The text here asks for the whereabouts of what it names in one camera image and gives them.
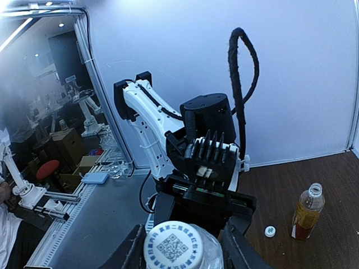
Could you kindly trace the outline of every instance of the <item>qr code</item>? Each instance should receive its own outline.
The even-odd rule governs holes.
[[[171,262],[174,262],[188,250],[188,246],[183,244],[174,234],[171,234],[157,246],[157,249]]]

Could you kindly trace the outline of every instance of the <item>ceiling light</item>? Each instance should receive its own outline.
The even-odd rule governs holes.
[[[25,28],[26,25],[32,21],[33,18],[28,18],[22,25],[19,26],[6,40],[2,45],[0,45],[0,52]]]
[[[2,12],[7,5],[10,3],[10,0],[1,0],[0,1],[0,12]]]

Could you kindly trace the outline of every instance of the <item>white shirt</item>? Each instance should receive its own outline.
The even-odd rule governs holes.
[[[21,219],[7,211],[7,206],[0,205],[0,269],[5,269],[16,240]]]

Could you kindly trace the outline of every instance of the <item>orange juice bottle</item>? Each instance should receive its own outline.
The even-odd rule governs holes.
[[[292,237],[298,240],[309,238],[324,207],[323,188],[314,183],[304,191],[297,205],[292,222]]]

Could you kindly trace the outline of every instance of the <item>cardboard box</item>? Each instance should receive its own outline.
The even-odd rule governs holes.
[[[80,136],[74,128],[50,135],[66,163],[74,169],[80,162],[82,156],[86,154]]]
[[[98,158],[99,156],[83,156],[72,174],[60,174],[62,181],[68,185],[71,191],[74,191],[81,183],[82,177],[79,176],[79,173],[84,176],[95,165]]]

